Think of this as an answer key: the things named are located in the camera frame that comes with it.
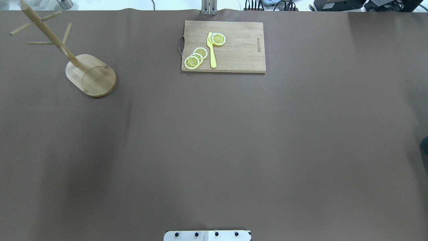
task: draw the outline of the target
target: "metal cylinder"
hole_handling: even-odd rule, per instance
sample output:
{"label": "metal cylinder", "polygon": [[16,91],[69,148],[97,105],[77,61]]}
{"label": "metal cylinder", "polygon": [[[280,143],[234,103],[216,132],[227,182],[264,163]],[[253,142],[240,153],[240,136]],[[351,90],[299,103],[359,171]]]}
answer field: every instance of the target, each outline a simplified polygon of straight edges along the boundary
{"label": "metal cylinder", "polygon": [[71,0],[56,0],[56,1],[64,10],[69,10],[70,8],[73,7],[73,2]]}

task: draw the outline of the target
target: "wooden stand base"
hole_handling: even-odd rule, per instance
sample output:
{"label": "wooden stand base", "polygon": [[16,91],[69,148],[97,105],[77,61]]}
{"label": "wooden stand base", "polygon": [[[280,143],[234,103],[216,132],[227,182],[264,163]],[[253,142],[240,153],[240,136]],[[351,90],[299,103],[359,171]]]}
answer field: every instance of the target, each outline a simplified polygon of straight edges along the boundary
{"label": "wooden stand base", "polygon": [[67,78],[85,94],[101,97],[116,85],[117,76],[112,68],[89,54],[76,56],[81,64],[76,67],[71,62],[65,68]]}

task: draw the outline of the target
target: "yellow knife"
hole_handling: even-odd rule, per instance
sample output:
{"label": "yellow knife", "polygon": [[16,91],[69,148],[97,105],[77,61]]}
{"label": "yellow knife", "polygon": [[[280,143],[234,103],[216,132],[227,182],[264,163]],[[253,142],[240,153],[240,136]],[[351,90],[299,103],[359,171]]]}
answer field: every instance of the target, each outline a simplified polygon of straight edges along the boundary
{"label": "yellow knife", "polygon": [[208,33],[207,46],[210,48],[210,65],[211,65],[211,68],[215,69],[217,67],[217,62],[215,61],[213,44],[210,41],[211,34],[212,34],[212,32]]}

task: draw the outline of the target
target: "wooden pole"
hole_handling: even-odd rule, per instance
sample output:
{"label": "wooden pole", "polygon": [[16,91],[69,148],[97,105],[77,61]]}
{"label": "wooden pole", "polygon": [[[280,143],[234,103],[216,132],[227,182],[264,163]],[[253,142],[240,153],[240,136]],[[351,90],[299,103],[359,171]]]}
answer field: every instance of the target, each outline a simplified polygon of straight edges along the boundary
{"label": "wooden pole", "polygon": [[27,45],[54,45],[52,42],[27,42]]}
{"label": "wooden pole", "polygon": [[[53,14],[48,15],[48,16],[46,16],[46,17],[42,18],[42,22],[47,21],[47,20],[49,20],[49,19],[53,19],[54,17],[56,17],[56,16],[58,16],[58,15],[60,15],[60,14],[62,14],[62,11],[54,12]],[[31,21],[31,22],[29,22],[29,23],[26,23],[26,24],[22,25],[21,27],[19,27],[19,28],[17,28],[17,29],[15,29],[15,30],[13,30],[13,31],[12,31],[12,32],[10,32],[9,34],[10,34],[10,36],[14,36],[14,35],[16,35],[17,33],[21,32],[22,30],[24,30],[24,29],[28,28],[29,26],[32,26],[33,24],[34,24],[34,21]]]}
{"label": "wooden pole", "polygon": [[67,46],[58,38],[58,36],[48,27],[48,25],[42,22],[42,19],[37,13],[28,5],[22,4],[21,10],[27,15],[27,17],[34,22],[34,24],[48,37],[48,39],[73,63],[74,66],[79,66],[80,62],[76,56],[67,48]]}
{"label": "wooden pole", "polygon": [[65,33],[64,33],[64,37],[62,38],[63,44],[65,44],[65,42],[67,42],[68,34],[70,33],[70,29],[71,29],[71,23],[68,23],[67,29],[65,30]]}

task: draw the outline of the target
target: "wooden cutting board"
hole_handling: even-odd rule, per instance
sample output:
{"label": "wooden cutting board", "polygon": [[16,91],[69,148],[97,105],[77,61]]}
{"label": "wooden cutting board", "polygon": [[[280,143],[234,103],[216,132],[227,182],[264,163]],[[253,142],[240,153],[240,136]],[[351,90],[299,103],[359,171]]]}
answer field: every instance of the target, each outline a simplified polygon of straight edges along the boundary
{"label": "wooden cutting board", "polygon": [[[207,46],[209,32],[222,33],[226,37],[226,43],[223,46],[214,45],[214,55],[217,61],[215,69],[210,66],[210,49]],[[188,69],[184,66],[184,60],[197,47],[206,48],[208,56],[197,69]],[[193,72],[266,73],[263,23],[185,21],[181,70]]]}

